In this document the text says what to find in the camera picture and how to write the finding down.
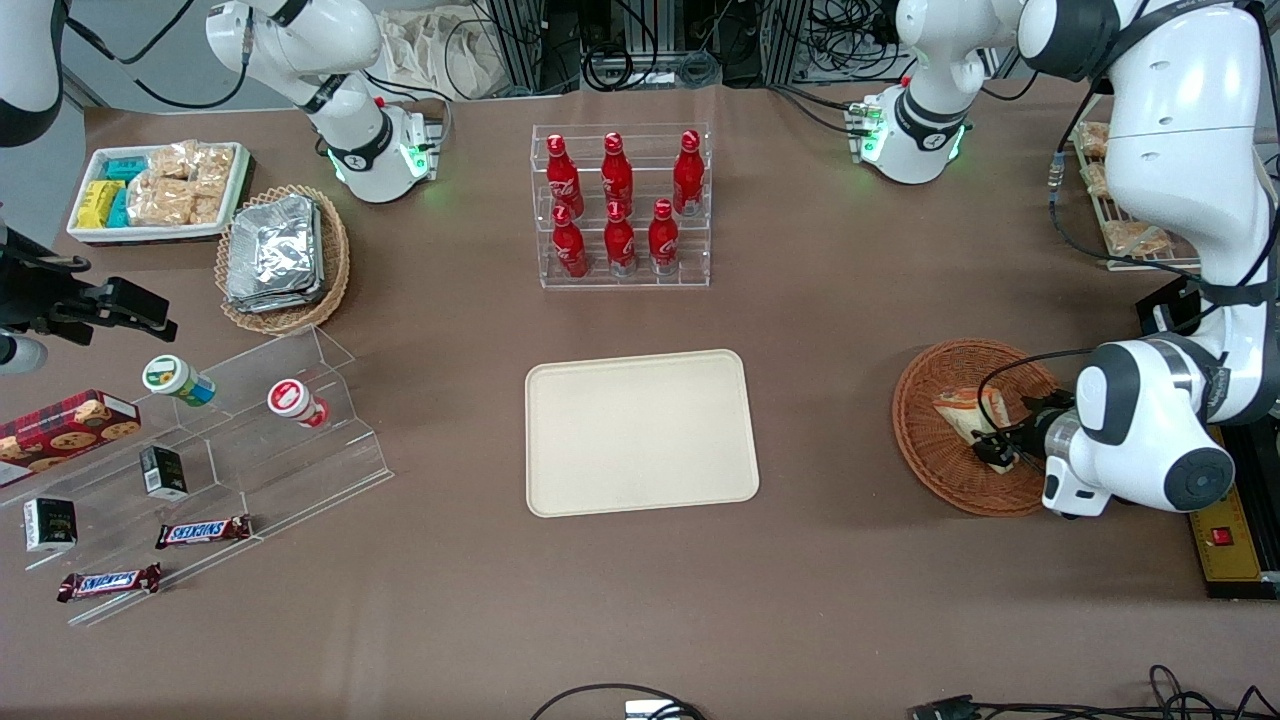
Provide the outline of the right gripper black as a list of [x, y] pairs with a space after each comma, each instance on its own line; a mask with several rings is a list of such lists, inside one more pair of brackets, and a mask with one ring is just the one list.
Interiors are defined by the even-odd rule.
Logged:
[[[1, 251], [3, 328], [47, 331], [74, 345], [91, 345], [96, 304], [82, 297], [90, 284], [78, 274], [92, 264], [81, 256], [61, 256], [19, 232], [3, 234]], [[104, 327], [177, 333], [169, 310], [168, 299], [128, 279], [108, 279], [99, 287], [99, 319]]]

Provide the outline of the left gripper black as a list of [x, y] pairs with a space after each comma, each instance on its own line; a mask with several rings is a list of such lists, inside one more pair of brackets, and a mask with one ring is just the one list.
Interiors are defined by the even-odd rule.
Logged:
[[1079, 432], [1075, 396], [1066, 389], [1048, 395], [1001, 392], [1001, 427], [1010, 429], [1010, 441], [1000, 436], [978, 436], [973, 452], [996, 473], [1010, 471], [1020, 456], [1068, 456]]

